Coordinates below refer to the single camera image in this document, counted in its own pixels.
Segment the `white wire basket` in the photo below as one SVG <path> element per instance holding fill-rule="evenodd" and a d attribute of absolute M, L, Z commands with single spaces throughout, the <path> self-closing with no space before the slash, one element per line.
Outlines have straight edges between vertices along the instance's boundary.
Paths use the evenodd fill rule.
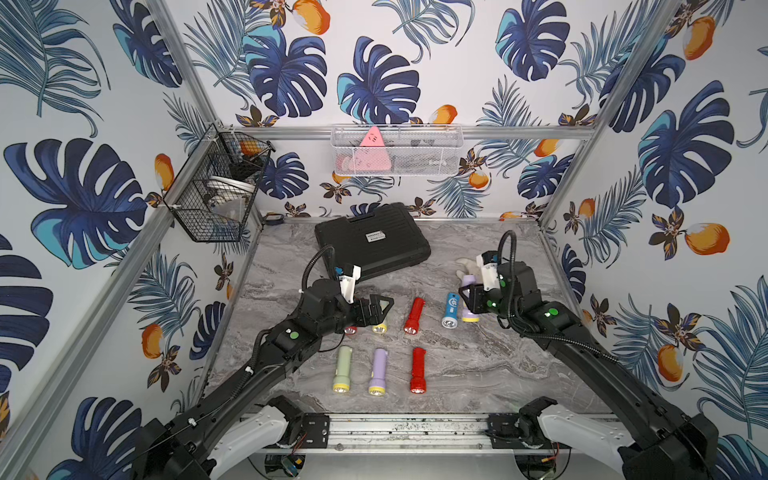
<path fill-rule="evenodd" d="M 450 177 L 464 137 L 458 125 L 375 125 L 384 147 L 361 147 L 374 125 L 333 125 L 336 174 L 344 177 Z"/>

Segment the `blue monstera leaf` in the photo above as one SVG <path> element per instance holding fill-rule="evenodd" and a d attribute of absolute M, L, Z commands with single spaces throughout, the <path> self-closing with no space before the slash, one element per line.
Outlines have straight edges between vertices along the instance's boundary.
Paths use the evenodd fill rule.
<path fill-rule="evenodd" d="M 662 38 L 656 45 L 654 53 L 645 62 L 643 70 L 632 84 L 632 88 L 627 93 L 624 101 L 621 102 L 621 107 L 611 120 L 611 126 L 616 133 L 632 131 L 638 123 L 648 118 L 650 111 L 654 109 L 654 105 L 667 96 L 667 92 L 672 85 L 670 75 L 673 75 L 674 80 L 677 81 L 683 74 L 685 60 L 676 55 L 661 57 L 666 46 L 667 39 Z M 605 79 L 605 85 L 600 92 L 601 107 L 606 102 L 608 95 L 614 90 L 616 80 L 618 80 L 619 75 L 624 70 L 630 54 L 630 51 L 625 53 L 619 59 L 616 68 Z"/>
<path fill-rule="evenodd" d="M 373 202 L 371 204 L 352 205 L 349 209 L 352 211 L 354 217 L 360 217 L 372 213 L 375 209 L 381 207 L 381 202 Z"/>
<path fill-rule="evenodd" d="M 10 249 L 10 242 L 0 235 L 0 250 Z M 0 279 L 3 283 L 0 286 L 0 307 L 8 309 L 7 313 L 0 314 L 0 359 L 14 363 L 17 370 L 29 363 L 35 353 L 33 346 L 39 346 L 48 333 L 50 324 L 45 316 L 51 310 L 53 292 L 33 284 L 34 280 L 41 278 L 40 270 L 31 261 L 0 252 Z M 11 369 L 0 365 L 0 392 L 8 389 L 11 374 Z M 0 414 L 0 435 L 4 431 Z"/>
<path fill-rule="evenodd" d="M 364 54 L 373 40 L 360 37 L 355 44 L 354 66 L 357 76 L 339 75 L 336 86 L 339 106 L 348 115 L 367 124 L 404 124 L 416 110 L 419 73 L 415 70 L 395 70 L 410 63 L 400 55 L 391 55 L 385 45 L 373 45 L 368 61 Z"/>
<path fill-rule="evenodd" d="M 717 440 L 718 480 L 764 480 L 768 478 L 768 455 L 740 435 L 725 435 Z"/>
<path fill-rule="evenodd" d="M 253 90 L 278 117 L 309 117 L 323 107 L 328 73 L 325 58 L 306 53 L 314 48 L 326 53 L 320 37 L 292 41 L 286 53 L 283 30 L 264 25 L 243 37 L 243 53 Z"/>
<path fill-rule="evenodd" d="M 179 87 L 181 73 L 147 7 L 133 2 L 131 11 L 131 0 L 110 0 L 110 3 L 124 23 L 116 23 L 112 29 L 136 71 L 166 87 Z"/>
<path fill-rule="evenodd" d="M 259 188 L 270 197 L 280 200 L 301 195 L 310 187 L 307 181 L 310 176 L 304 171 L 304 164 L 299 161 L 299 155 L 290 152 L 280 155 L 277 162 L 269 161 L 264 169 L 264 179 Z"/>
<path fill-rule="evenodd" d="M 81 164 L 91 155 L 92 146 L 84 138 L 69 141 L 62 173 L 58 166 L 61 142 L 48 139 L 35 145 L 44 180 L 27 163 L 27 144 L 5 149 L 5 161 L 27 191 L 42 202 L 61 206 L 36 216 L 32 233 L 49 252 L 76 269 L 127 247 L 139 233 L 134 227 L 144 224 L 147 209 L 131 166 L 109 145 L 92 154 L 81 182 Z"/>
<path fill-rule="evenodd" d="M 130 453 L 141 427 L 141 409 L 125 415 L 134 404 L 127 400 L 115 403 L 115 399 L 107 397 L 96 404 L 89 417 L 94 402 L 96 398 L 90 397 L 80 403 L 72 426 L 72 451 L 82 460 L 64 460 L 51 469 L 48 480 L 128 480 L 131 477 L 131 470 L 124 469 L 133 460 Z"/>
<path fill-rule="evenodd" d="M 521 12 L 509 8 L 502 16 L 496 53 L 512 73 L 523 80 L 546 78 L 565 50 L 571 26 L 566 22 L 553 22 L 552 17 L 565 17 L 563 4 L 523 0 Z"/>
<path fill-rule="evenodd" d="M 571 249 L 569 243 L 565 244 L 560 262 L 576 300 L 581 303 L 581 299 L 584 298 L 584 291 L 587 289 L 587 272 L 584 271 L 584 263 L 576 257 L 576 252 Z"/>
<path fill-rule="evenodd" d="M 709 190 L 730 163 L 730 152 L 712 143 L 733 143 L 733 126 L 724 117 L 730 113 L 725 98 L 705 100 L 723 92 L 715 80 L 696 94 L 680 115 L 666 110 L 648 128 L 637 154 L 648 196 L 669 208 L 692 200 Z"/>
<path fill-rule="evenodd" d="M 205 317 L 201 316 L 197 321 L 197 331 L 190 348 L 190 360 L 199 360 L 208 354 L 225 308 L 227 308 L 226 303 L 221 302 L 213 302 L 205 306 Z"/>
<path fill-rule="evenodd" d="M 529 164 L 520 174 L 518 193 L 528 199 L 552 195 L 573 159 L 568 155 L 558 161 L 556 155 L 550 155 Z"/>

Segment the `wallpaper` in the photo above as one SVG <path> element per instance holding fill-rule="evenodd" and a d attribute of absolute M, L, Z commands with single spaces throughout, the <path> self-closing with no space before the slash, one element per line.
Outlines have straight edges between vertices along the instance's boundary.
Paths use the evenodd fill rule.
<path fill-rule="evenodd" d="M 592 125 L 658 1 L 169 2 L 225 124 Z M 361 21 L 375 16 L 376 22 Z M 631 123 L 639 105 L 624 120 Z M 263 213 L 536 217 L 578 142 L 467 141 L 451 177 L 343 177 L 327 142 L 279 141 Z M 265 129 L 259 138 L 269 139 Z"/>
<path fill-rule="evenodd" d="M 731 480 L 768 478 L 767 15 L 685 2 L 547 225 L 594 337 L 715 422 Z"/>
<path fill-rule="evenodd" d="M 128 0 L 2 2 L 0 96 L 1 438 L 204 125 Z"/>
<path fill-rule="evenodd" d="M 612 88 L 611 73 L 631 52 L 657 3 L 590 0 L 584 8 L 583 0 L 170 0 L 168 5 L 225 124 L 515 126 L 557 125 L 563 113 L 571 123 L 593 121 L 601 97 Z M 499 82 L 516 90 L 521 104 L 511 99 L 509 115 L 486 115 L 484 106 Z M 259 111 L 256 118 L 249 115 L 251 106 Z"/>
<path fill-rule="evenodd" d="M 168 230 L 33 459 L 39 478 L 121 478 L 136 429 L 195 401 L 257 228 L 251 222 L 238 243 Z"/>

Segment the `marble tabletop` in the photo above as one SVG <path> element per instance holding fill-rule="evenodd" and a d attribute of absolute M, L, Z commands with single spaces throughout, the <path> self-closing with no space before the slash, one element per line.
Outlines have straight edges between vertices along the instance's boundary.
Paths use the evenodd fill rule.
<path fill-rule="evenodd" d="M 380 293 L 395 299 L 387 316 L 389 330 L 378 334 L 359 329 L 344 345 L 353 348 L 348 393 L 331 390 L 336 353 L 319 353 L 270 391 L 285 395 L 307 411 L 316 412 L 509 412 L 539 396 L 557 399 L 579 413 L 610 409 L 573 373 L 532 340 L 502 330 L 490 315 L 478 323 L 459 322 L 446 329 L 440 319 L 448 292 L 458 289 L 457 258 L 493 250 L 504 231 L 518 235 L 518 260 L 534 271 L 545 299 L 563 301 L 533 222 L 418 222 L 432 255 L 425 262 L 358 284 L 356 294 Z M 299 299 L 301 274 L 317 251 L 313 223 L 265 227 L 253 264 L 240 289 L 232 318 L 209 376 L 209 392 L 240 368 L 250 356 L 261 329 L 274 325 L 293 310 Z M 325 275 L 316 266 L 310 282 Z M 407 335 L 402 327 L 417 296 L 425 300 L 420 331 Z M 323 349 L 339 341 L 323 339 Z M 426 349 L 427 392 L 410 392 L 412 351 Z M 368 393 L 373 350 L 387 349 L 386 394 Z"/>

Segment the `green flashlight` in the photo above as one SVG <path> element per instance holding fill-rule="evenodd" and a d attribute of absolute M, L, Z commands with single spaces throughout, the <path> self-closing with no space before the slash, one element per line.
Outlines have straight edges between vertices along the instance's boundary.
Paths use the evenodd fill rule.
<path fill-rule="evenodd" d="M 333 391 L 344 393 L 349 391 L 349 365 L 352 362 L 352 347 L 339 347 L 339 358 L 336 361 L 336 376 L 333 377 Z"/>

